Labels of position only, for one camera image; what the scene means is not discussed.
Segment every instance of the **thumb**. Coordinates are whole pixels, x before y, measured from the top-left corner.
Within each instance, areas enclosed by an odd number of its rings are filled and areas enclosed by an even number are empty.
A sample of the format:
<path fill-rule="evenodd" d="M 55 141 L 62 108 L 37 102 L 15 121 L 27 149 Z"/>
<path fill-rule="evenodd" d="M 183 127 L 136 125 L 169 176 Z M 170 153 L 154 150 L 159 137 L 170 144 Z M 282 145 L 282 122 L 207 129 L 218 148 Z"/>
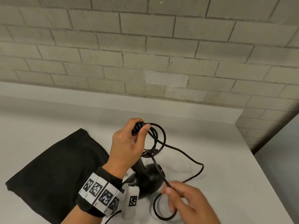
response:
<path fill-rule="evenodd" d="M 144 143 L 145 143 L 145 138 L 147 136 L 148 131 L 150 130 L 151 125 L 150 124 L 145 124 L 139 131 L 138 136 L 137 136 L 137 141 L 136 141 L 136 147 L 138 150 L 144 150 Z"/>
<path fill-rule="evenodd" d="M 182 198 L 178 193 L 170 187 L 167 187 L 165 193 L 168 197 L 168 202 L 171 203 L 171 207 L 174 206 L 180 213 L 181 217 L 188 216 L 190 213 L 190 208 L 184 203 Z"/>

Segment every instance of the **person's left hand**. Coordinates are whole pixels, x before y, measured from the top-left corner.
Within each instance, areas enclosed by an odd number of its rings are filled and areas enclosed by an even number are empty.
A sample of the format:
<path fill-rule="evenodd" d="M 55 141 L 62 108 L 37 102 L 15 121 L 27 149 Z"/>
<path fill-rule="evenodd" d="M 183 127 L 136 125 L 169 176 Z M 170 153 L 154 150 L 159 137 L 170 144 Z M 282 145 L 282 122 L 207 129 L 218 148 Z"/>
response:
<path fill-rule="evenodd" d="M 135 124 L 141 121 L 143 120 L 140 118 L 129 119 L 127 124 L 112 136 L 110 157 L 103 169 L 118 178 L 122 179 L 125 176 L 144 151 L 145 138 L 151 125 L 144 125 L 138 135 L 132 136 Z"/>

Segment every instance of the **brick wall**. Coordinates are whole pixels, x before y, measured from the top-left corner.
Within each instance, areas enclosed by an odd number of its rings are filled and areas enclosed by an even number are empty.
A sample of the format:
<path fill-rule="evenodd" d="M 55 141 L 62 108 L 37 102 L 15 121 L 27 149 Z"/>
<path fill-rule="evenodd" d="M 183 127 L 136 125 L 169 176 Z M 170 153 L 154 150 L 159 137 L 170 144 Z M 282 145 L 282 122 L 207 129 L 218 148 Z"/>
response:
<path fill-rule="evenodd" d="M 0 0 L 0 80 L 297 114 L 299 0 Z"/>

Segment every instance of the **person's right hand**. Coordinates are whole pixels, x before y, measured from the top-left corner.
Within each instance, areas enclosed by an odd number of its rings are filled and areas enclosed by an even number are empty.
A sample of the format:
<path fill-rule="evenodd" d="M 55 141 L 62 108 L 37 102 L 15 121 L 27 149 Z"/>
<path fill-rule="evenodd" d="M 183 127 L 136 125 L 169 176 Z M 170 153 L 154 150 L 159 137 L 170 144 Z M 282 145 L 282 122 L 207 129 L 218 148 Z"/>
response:
<path fill-rule="evenodd" d="M 195 187 L 182 182 L 170 182 L 171 187 L 164 185 L 161 193 L 168 197 L 169 210 L 180 213 L 185 224 L 220 224 L 213 208 L 204 194 Z"/>

